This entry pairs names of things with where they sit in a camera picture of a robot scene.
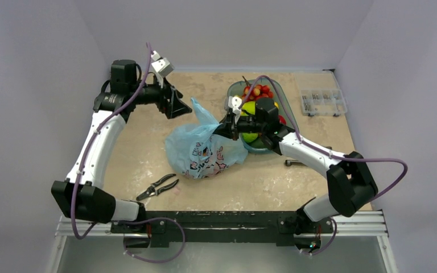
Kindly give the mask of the light blue plastic bag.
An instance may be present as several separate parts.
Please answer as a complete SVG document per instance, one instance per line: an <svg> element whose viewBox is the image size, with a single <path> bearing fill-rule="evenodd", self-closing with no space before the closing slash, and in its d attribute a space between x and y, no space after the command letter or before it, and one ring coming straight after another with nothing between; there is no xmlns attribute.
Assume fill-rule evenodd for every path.
<svg viewBox="0 0 437 273"><path fill-rule="evenodd" d="M242 141L214 134L218 120L197 99L191 102L198 122L176 127L164 142L173 171L189 179L203 179L244 163L248 150Z"/></svg>

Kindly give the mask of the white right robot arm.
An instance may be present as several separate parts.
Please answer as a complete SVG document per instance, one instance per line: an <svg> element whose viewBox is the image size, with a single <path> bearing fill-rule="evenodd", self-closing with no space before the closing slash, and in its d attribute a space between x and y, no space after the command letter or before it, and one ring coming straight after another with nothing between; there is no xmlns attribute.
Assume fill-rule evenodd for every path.
<svg viewBox="0 0 437 273"><path fill-rule="evenodd" d="M226 100L226 116L214 131L216 135L237 140L241 133L257 133L268 150L301 162L327 181L327 194L298 209L296 223L301 230L311 231L332 216L351 217L376 197L376 182L359 153L341 154L300 136L280 122L278 108L270 98L259 99L255 113L246 116L241 114L241 102L233 96Z"/></svg>

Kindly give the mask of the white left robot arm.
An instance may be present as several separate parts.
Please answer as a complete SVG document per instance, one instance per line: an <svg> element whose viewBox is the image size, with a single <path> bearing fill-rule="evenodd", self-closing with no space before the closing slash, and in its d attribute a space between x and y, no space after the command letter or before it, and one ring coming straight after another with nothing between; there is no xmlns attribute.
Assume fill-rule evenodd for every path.
<svg viewBox="0 0 437 273"><path fill-rule="evenodd" d="M104 176L114 145L137 105L154 104L168 119L192 112L182 94L167 80L174 70L167 58L151 62L152 83L146 83L134 60L115 60L110 79L94 99L92 123L79 157L64 181L54 181L51 194L68 218L108 223L125 221L139 233L147 225L142 204L119 200L103 190Z"/></svg>

